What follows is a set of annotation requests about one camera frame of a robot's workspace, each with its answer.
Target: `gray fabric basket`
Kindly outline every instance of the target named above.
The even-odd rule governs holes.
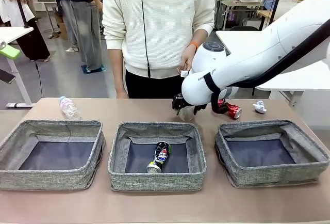
[[[104,143],[98,121],[24,121],[0,145],[0,189],[88,188]]]
[[[289,120],[220,125],[216,145],[237,188],[312,183],[329,165],[327,152]]]
[[[160,141],[172,146],[164,172],[146,173],[146,166],[153,159],[156,144]],[[135,160],[130,165],[127,161],[132,158]],[[113,190],[199,190],[203,185],[206,161],[197,127],[189,123],[172,122],[121,123],[114,137],[108,171]]]

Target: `green object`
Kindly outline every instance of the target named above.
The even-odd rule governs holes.
[[[7,45],[6,43],[0,43],[0,54],[8,57],[9,59],[15,60],[20,54],[20,50],[15,49],[12,46]]]

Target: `plastic bottle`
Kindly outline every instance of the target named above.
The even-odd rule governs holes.
[[[81,120],[78,109],[71,99],[65,96],[60,97],[60,108],[67,118]]]

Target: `white robotic arm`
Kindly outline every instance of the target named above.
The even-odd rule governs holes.
[[[330,43],[330,8],[326,1],[305,0],[226,56],[217,43],[204,43],[182,84],[184,100],[194,106],[220,98],[233,86],[255,87],[282,72],[326,58]]]

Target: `black skirt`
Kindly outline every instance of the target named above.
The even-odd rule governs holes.
[[[33,27],[33,31],[17,38],[16,41],[21,47],[24,55],[30,60],[45,60],[50,55],[45,41],[39,31],[39,28],[35,22],[35,19],[31,19],[27,22],[30,27]]]

